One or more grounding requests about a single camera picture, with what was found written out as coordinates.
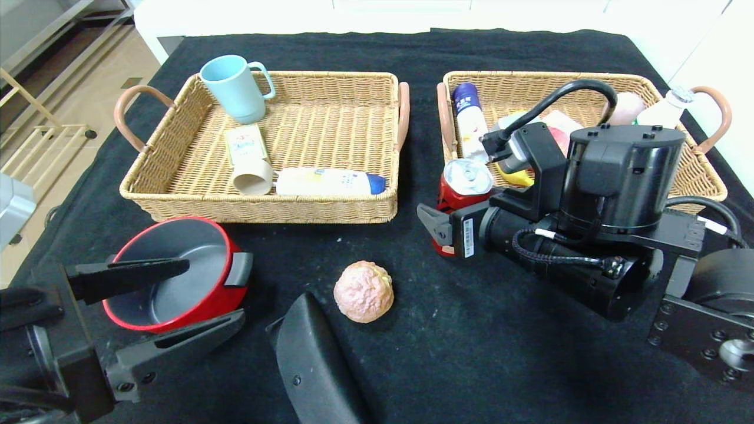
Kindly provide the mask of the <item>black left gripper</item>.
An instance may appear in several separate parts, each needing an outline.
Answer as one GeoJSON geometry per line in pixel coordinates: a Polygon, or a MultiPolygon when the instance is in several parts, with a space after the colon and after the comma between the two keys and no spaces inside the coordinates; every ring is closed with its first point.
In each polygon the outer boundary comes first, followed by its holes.
{"type": "Polygon", "coordinates": [[[183,372],[242,329],[237,309],[130,344],[106,377],[79,311],[180,276],[186,259],[51,266],[2,290],[2,422],[92,422],[116,402],[138,403],[155,383],[183,372]]]}

